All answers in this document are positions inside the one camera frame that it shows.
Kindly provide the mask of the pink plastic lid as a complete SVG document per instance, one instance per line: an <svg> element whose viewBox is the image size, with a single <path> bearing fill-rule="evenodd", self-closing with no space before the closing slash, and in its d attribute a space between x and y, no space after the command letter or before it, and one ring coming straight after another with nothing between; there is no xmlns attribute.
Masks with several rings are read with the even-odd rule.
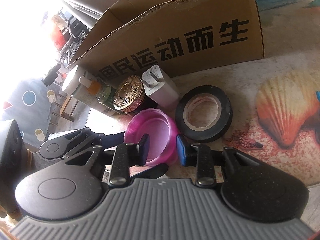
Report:
<svg viewBox="0 0 320 240"><path fill-rule="evenodd" d="M146 166L161 163L174 164L177 159L176 137L179 130L174 120L160 109L149 108L136 114L124 133L125 143L137 143L142 135L148 134L150 147Z"/></svg>

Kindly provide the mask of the black electrical tape roll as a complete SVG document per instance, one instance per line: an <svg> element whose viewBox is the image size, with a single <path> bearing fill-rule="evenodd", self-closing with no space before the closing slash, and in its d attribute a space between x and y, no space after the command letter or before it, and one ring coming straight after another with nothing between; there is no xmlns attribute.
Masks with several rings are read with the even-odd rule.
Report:
<svg viewBox="0 0 320 240"><path fill-rule="evenodd" d="M196 142L212 142L229 129L233 118L231 102L216 86L190 90L179 101L175 121L180 132Z"/></svg>

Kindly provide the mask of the wooden stool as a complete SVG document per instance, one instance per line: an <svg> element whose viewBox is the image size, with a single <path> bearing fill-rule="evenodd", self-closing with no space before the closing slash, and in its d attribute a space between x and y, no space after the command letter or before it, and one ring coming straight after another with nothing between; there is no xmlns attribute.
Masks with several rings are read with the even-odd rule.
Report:
<svg viewBox="0 0 320 240"><path fill-rule="evenodd" d="M59 111L61 118L64 118L70 122L75 121L74 111L78 106L79 101L70 95L66 95L64 102L62 103Z"/></svg>

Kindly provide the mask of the blue dotted floor mat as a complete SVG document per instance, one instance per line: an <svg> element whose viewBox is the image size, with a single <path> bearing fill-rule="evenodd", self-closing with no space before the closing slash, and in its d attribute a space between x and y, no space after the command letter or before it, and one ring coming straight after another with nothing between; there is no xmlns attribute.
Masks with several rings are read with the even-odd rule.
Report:
<svg viewBox="0 0 320 240"><path fill-rule="evenodd" d="M49 127L52 109L60 91L41 80L23 81L1 91L1 120L17 121L24 142L39 148Z"/></svg>

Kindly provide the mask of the gold lidded round jar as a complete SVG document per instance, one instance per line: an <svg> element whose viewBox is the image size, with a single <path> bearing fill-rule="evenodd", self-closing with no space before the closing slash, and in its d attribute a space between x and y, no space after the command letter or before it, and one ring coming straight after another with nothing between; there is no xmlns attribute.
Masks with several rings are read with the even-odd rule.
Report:
<svg viewBox="0 0 320 240"><path fill-rule="evenodd" d="M138 75L128 76L117 88L113 106L123 113L132 113L140 107L145 99L145 90Z"/></svg>

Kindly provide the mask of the white power adapter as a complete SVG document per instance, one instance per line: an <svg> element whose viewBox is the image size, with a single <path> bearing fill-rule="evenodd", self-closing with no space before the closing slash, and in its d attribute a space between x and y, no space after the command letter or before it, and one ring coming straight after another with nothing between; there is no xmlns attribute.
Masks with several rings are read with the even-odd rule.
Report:
<svg viewBox="0 0 320 240"><path fill-rule="evenodd" d="M157 64L141 77L146 95L166 111L172 111L180 100L177 86Z"/></svg>

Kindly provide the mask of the green clear bottle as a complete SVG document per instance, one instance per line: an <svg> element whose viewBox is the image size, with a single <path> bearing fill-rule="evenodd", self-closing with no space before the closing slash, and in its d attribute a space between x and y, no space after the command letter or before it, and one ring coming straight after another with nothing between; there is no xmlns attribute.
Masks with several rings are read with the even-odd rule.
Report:
<svg viewBox="0 0 320 240"><path fill-rule="evenodd" d="M97 101L104 106L113 108L113 99L115 93L115 88L103 85L97 93Z"/></svg>

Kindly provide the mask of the white lotion bottle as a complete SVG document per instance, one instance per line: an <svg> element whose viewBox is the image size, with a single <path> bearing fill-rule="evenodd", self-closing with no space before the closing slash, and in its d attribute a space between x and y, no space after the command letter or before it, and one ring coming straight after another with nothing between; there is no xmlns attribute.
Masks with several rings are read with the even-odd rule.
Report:
<svg viewBox="0 0 320 240"><path fill-rule="evenodd" d="M64 83L62 85L62 91L70 95L76 100L81 101L87 106L107 115L112 116L115 114L115 111L110 109L110 107L104 106L97 101L97 97L93 94L90 94L83 84L79 82L80 77L84 76L90 81L97 81L97 78L89 73L82 67L76 65L68 73Z"/></svg>

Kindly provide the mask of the orange dropper bottle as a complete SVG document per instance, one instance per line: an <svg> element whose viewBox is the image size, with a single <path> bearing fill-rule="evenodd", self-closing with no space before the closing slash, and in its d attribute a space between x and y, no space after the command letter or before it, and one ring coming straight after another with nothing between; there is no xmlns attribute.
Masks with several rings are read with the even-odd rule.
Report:
<svg viewBox="0 0 320 240"><path fill-rule="evenodd" d="M101 89L101 84L97 80L89 80L88 78L81 76L79 82L85 86L92 95L97 95Z"/></svg>

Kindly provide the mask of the beach print table mat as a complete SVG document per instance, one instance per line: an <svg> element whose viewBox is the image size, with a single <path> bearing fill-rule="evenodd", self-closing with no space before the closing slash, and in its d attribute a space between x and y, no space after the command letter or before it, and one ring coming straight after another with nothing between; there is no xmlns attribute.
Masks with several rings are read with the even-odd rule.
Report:
<svg viewBox="0 0 320 240"><path fill-rule="evenodd" d="M319 0L256 2L263 32L262 59L178 76L164 72L181 96L210 85L229 97L233 120L226 134L212 143L213 148L238 148L297 177L305 185L317 185ZM117 80L93 75L116 87L126 77L140 76L146 70Z"/></svg>

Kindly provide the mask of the large brown cardboard box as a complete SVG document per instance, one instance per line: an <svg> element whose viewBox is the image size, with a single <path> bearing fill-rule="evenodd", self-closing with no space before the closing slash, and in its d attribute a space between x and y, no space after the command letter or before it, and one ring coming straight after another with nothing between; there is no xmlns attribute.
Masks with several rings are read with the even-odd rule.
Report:
<svg viewBox="0 0 320 240"><path fill-rule="evenodd" d="M105 80L159 64L170 76L264 57L256 0L119 0L71 60Z"/></svg>

